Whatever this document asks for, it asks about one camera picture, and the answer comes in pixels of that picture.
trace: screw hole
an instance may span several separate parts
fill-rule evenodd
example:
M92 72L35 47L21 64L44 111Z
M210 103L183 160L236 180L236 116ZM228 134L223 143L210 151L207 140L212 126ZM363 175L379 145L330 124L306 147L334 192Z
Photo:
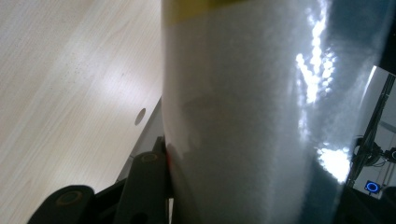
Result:
M146 224L148 220L148 215L146 215L145 213L138 213L132 217L131 224Z
M82 199L82 193L78 190L66 192L56 200L56 205L65 206L72 203L77 203Z
M134 125L139 125L139 123L142 121L143 117L146 115L146 108L143 108L140 110L139 114L136 117L136 120L134 121Z
M151 161L156 161L157 159L158 159L157 155L148 154L142 157L142 162L151 162Z

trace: light wood surface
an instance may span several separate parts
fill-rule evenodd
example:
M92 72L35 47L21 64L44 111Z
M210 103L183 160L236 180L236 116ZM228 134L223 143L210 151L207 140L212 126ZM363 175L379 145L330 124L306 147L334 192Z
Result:
M26 223L62 187L114 183L161 96L160 13L0 0L0 223Z

